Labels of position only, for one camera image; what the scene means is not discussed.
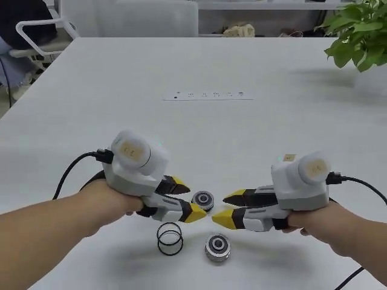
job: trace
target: white tabletop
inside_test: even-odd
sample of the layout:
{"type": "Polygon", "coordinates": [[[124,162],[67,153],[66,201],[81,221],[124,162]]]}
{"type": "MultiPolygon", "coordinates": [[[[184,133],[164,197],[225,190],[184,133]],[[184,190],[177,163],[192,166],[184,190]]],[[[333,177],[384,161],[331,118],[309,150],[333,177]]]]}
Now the white tabletop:
{"type": "MultiPolygon", "coordinates": [[[[387,99],[355,95],[355,69],[337,69],[330,39],[77,39],[0,121],[0,212],[52,198],[78,155],[109,146],[126,127],[158,136],[167,173],[193,192],[222,198],[270,183],[283,153],[324,150],[333,170],[387,192],[387,99]],[[174,91],[248,91],[246,101],[163,101],[174,91]]],[[[62,195],[101,169],[82,161],[62,195]]],[[[369,219],[387,221],[365,187],[331,196],[369,219]]],[[[210,218],[182,225],[184,248],[158,252],[159,223],[134,216],[84,239],[37,289],[333,289],[358,265],[311,237],[232,231],[210,218]],[[204,242],[220,232],[232,256],[214,266],[204,242]]],[[[361,273],[346,289],[383,289],[361,273]]]]}

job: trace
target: power outlet strip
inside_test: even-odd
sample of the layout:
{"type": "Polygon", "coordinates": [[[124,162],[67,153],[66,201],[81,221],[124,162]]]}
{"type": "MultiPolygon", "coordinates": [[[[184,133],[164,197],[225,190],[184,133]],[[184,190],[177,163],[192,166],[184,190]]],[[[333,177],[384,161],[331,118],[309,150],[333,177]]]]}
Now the power outlet strip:
{"type": "Polygon", "coordinates": [[[173,92],[164,101],[225,101],[225,100],[253,100],[246,92],[173,92]]]}

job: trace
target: person's left hand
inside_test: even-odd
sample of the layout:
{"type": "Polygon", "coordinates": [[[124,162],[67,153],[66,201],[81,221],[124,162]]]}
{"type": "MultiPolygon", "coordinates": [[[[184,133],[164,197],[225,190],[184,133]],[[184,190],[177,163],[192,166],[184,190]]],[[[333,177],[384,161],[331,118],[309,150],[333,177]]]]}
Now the person's left hand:
{"type": "Polygon", "coordinates": [[[143,203],[136,196],[128,196],[111,189],[104,179],[91,182],[74,195],[76,202],[82,204],[89,214],[95,230],[89,236],[98,232],[99,228],[111,224],[124,215],[131,215],[133,211],[140,211],[143,203]]]}

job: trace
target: chair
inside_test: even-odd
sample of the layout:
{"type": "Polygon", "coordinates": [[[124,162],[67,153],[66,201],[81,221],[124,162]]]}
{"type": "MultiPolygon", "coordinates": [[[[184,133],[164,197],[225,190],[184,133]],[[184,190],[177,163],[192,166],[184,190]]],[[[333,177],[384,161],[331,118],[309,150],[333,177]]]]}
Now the chair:
{"type": "Polygon", "coordinates": [[[74,29],[74,26],[67,21],[65,17],[60,17],[60,0],[54,1],[54,6],[49,7],[53,19],[38,20],[38,21],[20,21],[16,25],[16,31],[31,45],[27,50],[11,50],[9,53],[12,57],[31,57],[37,53],[41,56],[49,56],[53,54],[60,54],[72,41],[79,37],[79,34],[74,29]],[[57,36],[43,44],[39,45],[32,41],[27,36],[23,28],[28,25],[47,25],[47,24],[61,24],[63,27],[57,27],[57,36]]]}
{"type": "Polygon", "coordinates": [[[198,37],[195,1],[118,0],[104,11],[99,5],[97,15],[105,37],[198,37]]]}

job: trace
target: ball bearing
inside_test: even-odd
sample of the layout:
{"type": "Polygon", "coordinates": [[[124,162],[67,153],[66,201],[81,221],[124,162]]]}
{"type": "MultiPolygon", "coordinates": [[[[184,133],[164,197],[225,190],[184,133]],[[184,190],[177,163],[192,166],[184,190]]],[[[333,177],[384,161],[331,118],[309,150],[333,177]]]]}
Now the ball bearing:
{"type": "Polygon", "coordinates": [[[213,208],[214,197],[209,192],[200,191],[193,195],[191,202],[197,204],[202,210],[209,212],[213,208]]]}
{"type": "Polygon", "coordinates": [[[211,261],[223,262],[230,256],[231,243],[225,235],[214,234],[207,238],[204,252],[211,261]]]}

